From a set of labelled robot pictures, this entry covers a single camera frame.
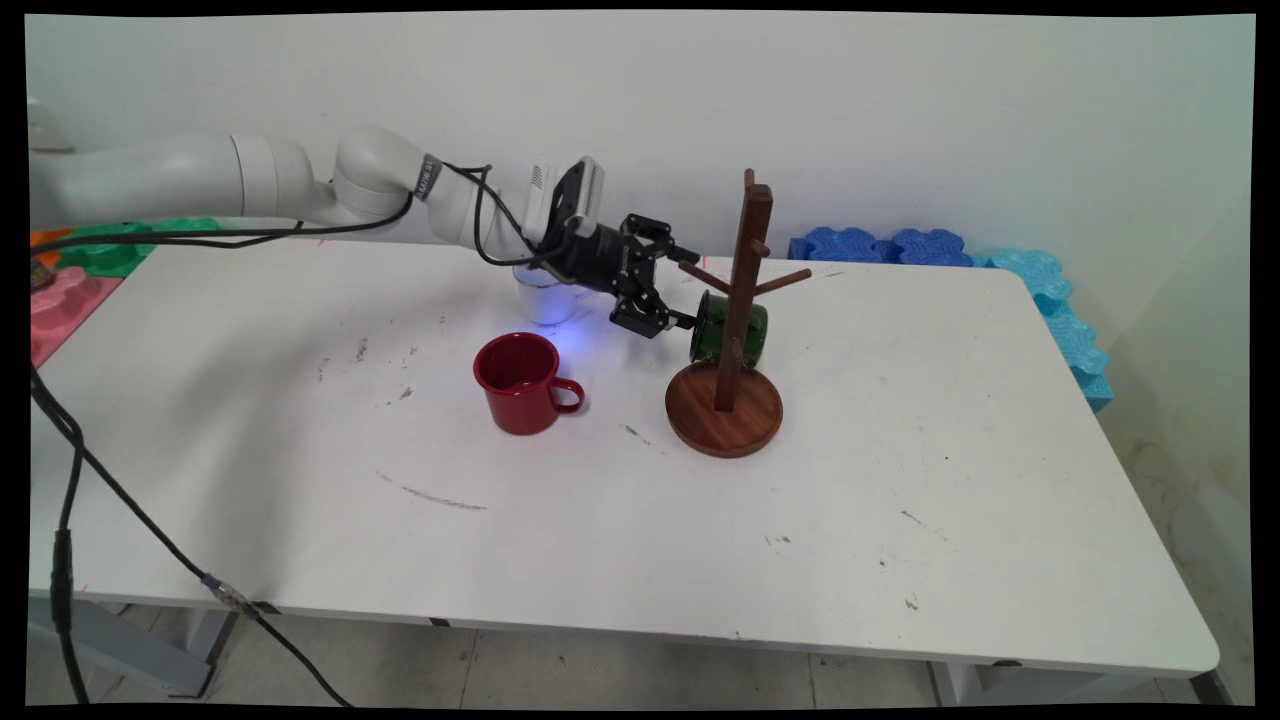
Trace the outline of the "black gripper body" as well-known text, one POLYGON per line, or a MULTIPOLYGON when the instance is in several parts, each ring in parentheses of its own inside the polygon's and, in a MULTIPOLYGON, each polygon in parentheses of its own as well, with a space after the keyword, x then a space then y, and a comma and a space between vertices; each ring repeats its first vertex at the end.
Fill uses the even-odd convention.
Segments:
POLYGON ((598 225, 589 237, 580 237, 559 224, 545 233, 545 268, 561 279, 613 296, 639 296, 636 279, 637 243, 631 234, 598 225))

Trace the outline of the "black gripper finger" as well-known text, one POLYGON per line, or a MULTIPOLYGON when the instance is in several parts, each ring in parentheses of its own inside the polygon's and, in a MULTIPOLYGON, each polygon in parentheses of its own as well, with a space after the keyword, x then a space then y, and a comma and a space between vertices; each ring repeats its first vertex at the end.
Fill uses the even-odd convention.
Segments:
POLYGON ((623 275, 617 275, 612 284, 616 302, 611 322, 646 340, 672 328, 692 329, 696 318, 669 309, 654 281, 654 265, 631 266, 623 275))
POLYGON ((628 214, 620 225, 620 233, 623 236, 625 256, 630 261, 644 263, 662 258, 691 265, 701 261, 698 252, 675 242, 671 227, 664 222, 628 214))

